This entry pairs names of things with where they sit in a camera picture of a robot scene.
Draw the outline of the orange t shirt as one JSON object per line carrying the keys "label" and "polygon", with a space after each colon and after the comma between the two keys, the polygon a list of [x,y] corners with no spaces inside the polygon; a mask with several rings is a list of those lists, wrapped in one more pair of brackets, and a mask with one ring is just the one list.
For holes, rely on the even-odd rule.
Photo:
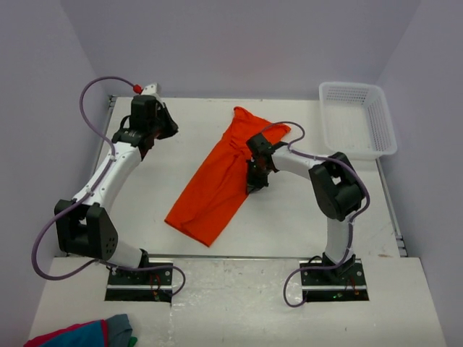
{"label": "orange t shirt", "polygon": [[211,246],[247,199],[251,152],[246,141],[263,132],[275,145],[290,131],[287,125],[273,126],[245,108],[235,107],[230,125],[170,209],[165,223]]}

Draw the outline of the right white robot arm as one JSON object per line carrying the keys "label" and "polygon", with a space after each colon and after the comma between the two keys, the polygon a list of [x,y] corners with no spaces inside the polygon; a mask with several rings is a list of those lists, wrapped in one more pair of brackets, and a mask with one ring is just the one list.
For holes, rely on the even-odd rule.
{"label": "right white robot arm", "polygon": [[328,157],[297,154],[285,142],[271,144],[259,133],[246,141],[251,153],[247,160],[247,193],[268,186],[268,175],[285,171],[308,179],[315,200],[327,217],[327,244],[320,271],[335,278],[350,270],[355,262],[353,220],[365,199],[365,190],[354,174],[347,156],[335,153]]}

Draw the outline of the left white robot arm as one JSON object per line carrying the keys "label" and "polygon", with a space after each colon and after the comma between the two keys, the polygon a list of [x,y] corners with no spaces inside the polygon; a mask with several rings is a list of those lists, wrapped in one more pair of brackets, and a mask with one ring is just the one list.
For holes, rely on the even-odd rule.
{"label": "left white robot arm", "polygon": [[125,181],[155,141],[177,132],[177,124],[157,94],[133,97],[129,115],[121,121],[90,181],[72,199],[59,200],[55,206],[60,250],[125,270],[147,267],[146,251],[120,240],[109,213]]}

